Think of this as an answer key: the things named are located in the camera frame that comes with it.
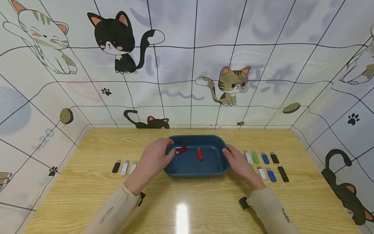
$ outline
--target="blue plastic tray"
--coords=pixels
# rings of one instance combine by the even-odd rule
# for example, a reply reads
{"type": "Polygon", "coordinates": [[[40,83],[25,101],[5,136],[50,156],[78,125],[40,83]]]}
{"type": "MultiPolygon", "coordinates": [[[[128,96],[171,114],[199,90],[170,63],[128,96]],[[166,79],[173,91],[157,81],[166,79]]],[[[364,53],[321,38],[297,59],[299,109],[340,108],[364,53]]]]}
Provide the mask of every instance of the blue plastic tray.
{"type": "Polygon", "coordinates": [[[224,174],[229,169],[229,163],[222,153],[226,147],[224,141],[214,135],[184,135],[171,136],[174,145],[166,150],[187,146],[187,150],[176,154],[173,160],[165,167],[164,171],[171,178],[215,178],[224,174]],[[197,156],[200,147],[203,160],[197,156]]]}

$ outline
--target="beige sleeve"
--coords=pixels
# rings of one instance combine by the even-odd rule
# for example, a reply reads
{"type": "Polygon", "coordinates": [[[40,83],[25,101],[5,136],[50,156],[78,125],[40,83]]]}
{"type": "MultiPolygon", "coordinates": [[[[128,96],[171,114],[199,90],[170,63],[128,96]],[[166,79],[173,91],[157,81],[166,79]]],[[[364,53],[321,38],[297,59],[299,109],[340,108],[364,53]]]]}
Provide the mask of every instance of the beige sleeve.
{"type": "Polygon", "coordinates": [[[268,234],[299,234],[297,226],[288,217],[282,203],[269,187],[252,191],[249,205],[264,224],[268,234]]]}
{"type": "Polygon", "coordinates": [[[112,234],[117,233],[126,218],[140,202],[140,195],[135,196],[123,184],[118,187],[107,204],[92,219],[85,234],[112,234]]]}

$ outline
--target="green usb flash drive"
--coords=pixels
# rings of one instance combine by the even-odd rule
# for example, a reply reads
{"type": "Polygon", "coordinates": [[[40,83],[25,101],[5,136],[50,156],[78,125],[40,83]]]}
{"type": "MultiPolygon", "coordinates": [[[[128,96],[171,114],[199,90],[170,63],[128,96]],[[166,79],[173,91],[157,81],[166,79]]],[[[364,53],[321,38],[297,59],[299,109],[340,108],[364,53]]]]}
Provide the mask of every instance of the green usb flash drive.
{"type": "Polygon", "coordinates": [[[256,154],[256,151],[252,151],[252,157],[253,157],[253,161],[256,163],[256,164],[259,164],[260,161],[258,159],[258,156],[256,154]]]}

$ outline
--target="white usb flash drive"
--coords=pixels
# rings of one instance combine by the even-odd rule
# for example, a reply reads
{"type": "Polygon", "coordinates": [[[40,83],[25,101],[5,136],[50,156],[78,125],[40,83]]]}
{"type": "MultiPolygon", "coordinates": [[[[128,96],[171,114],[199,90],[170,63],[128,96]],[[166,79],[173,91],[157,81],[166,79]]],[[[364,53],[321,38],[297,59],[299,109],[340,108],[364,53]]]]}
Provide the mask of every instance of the white usb flash drive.
{"type": "Polygon", "coordinates": [[[121,172],[121,176],[125,176],[126,175],[126,172],[127,172],[127,168],[129,167],[129,161],[127,160],[124,164],[123,164],[123,167],[122,167],[122,172],[121,172]]]}
{"type": "Polygon", "coordinates": [[[253,163],[253,162],[252,162],[252,158],[251,158],[251,156],[249,155],[248,151],[244,151],[244,155],[245,155],[245,157],[247,158],[248,163],[249,163],[249,164],[252,164],[252,163],[253,163]]]}
{"type": "Polygon", "coordinates": [[[130,168],[130,175],[135,170],[136,167],[137,167],[137,162],[133,162],[130,168]]]}
{"type": "Polygon", "coordinates": [[[264,169],[262,169],[261,167],[257,167],[257,170],[258,170],[258,172],[260,173],[261,178],[262,178],[263,180],[266,180],[266,174],[265,174],[265,172],[264,172],[264,169]]]}

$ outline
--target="hand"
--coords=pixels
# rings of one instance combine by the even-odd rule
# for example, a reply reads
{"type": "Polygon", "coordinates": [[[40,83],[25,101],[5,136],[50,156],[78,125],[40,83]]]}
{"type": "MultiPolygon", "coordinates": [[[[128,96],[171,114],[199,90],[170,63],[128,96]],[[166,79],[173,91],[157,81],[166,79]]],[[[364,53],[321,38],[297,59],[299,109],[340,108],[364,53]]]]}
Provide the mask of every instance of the hand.
{"type": "Polygon", "coordinates": [[[264,182],[258,174],[253,170],[245,156],[240,153],[234,146],[226,144],[226,148],[222,149],[223,154],[227,158],[230,167],[243,179],[245,179],[252,190],[266,188],[264,182]]]}
{"type": "Polygon", "coordinates": [[[145,148],[137,167],[125,182],[126,187],[134,195],[139,195],[146,185],[173,159],[175,149],[165,155],[166,148],[173,144],[171,139],[159,137],[145,148]]]}

